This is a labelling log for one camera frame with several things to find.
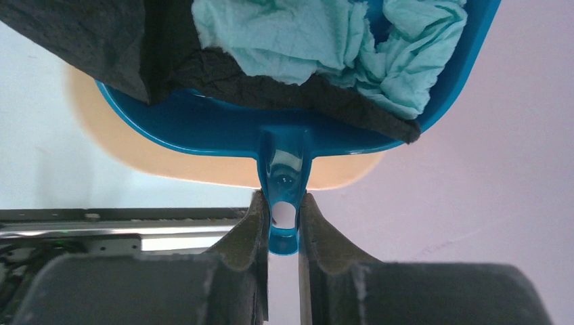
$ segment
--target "fabric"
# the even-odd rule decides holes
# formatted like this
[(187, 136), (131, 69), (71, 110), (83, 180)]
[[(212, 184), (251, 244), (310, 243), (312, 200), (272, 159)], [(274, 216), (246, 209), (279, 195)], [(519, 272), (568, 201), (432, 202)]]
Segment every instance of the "fabric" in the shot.
[(248, 77), (220, 49), (200, 46), (190, 0), (0, 0), (0, 20), (91, 77), (155, 104), (178, 88), (241, 106), (313, 109), (410, 143), (420, 127), (366, 97), (312, 76), (301, 86)]
[(413, 119), (460, 39), (465, 3), (384, 0), (393, 28), (377, 46), (364, 2), (196, 0), (192, 12), (203, 48), (222, 48), (248, 76), (302, 85), (317, 73)]

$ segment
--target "black cloth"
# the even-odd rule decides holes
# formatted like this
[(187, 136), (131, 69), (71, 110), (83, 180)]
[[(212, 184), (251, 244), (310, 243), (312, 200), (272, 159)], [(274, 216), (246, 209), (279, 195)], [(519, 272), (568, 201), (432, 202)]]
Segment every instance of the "black cloth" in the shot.
[(192, 0), (0, 0), (0, 20), (91, 77), (148, 104), (163, 101), (174, 89), (194, 88), (232, 104), (313, 109), (406, 143), (418, 139), (416, 121), (397, 118), (320, 76), (301, 86), (246, 76), (220, 49), (201, 49), (191, 5)]

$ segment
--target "teal cloth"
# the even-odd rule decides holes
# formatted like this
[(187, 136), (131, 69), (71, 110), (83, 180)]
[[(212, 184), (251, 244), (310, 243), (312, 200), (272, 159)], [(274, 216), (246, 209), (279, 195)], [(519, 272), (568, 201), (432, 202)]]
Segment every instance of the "teal cloth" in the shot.
[(362, 2), (195, 0), (192, 13), (202, 47), (220, 47), (249, 76), (300, 85), (321, 74), (413, 119), (460, 39), (465, 3), (384, 0), (383, 14), (393, 27), (377, 45)]

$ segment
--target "blue tray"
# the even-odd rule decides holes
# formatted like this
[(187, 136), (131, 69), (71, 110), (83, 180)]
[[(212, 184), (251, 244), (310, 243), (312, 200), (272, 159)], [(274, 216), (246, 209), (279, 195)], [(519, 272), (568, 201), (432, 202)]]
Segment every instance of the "blue tray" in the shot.
[[(372, 25), (384, 26), (382, 0), (369, 2), (367, 16)], [(460, 42), (417, 118), (423, 131), (460, 94), (499, 4), (500, 0), (468, 0), (468, 22)], [(187, 154), (256, 159), (270, 210), (281, 201), (299, 210), (313, 158), (378, 152), (402, 144), (310, 110), (255, 110), (205, 98), (193, 90), (174, 91), (164, 102), (149, 107), (102, 83), (97, 85), (127, 124), (157, 144)], [(290, 229), (271, 227), (272, 253), (297, 252), (297, 224)]]

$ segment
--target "beige oval object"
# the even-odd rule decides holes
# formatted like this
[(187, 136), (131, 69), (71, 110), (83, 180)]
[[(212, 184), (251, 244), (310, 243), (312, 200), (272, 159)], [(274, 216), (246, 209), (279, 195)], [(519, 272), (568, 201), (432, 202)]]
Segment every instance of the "beige oval object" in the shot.
[[(71, 66), (67, 89), (84, 129), (105, 151), (130, 167), (202, 183), (261, 187), (254, 159), (183, 154), (141, 136), (113, 111), (94, 80)], [(307, 188), (327, 190), (350, 184), (371, 171), (381, 157), (382, 152), (316, 158)]]

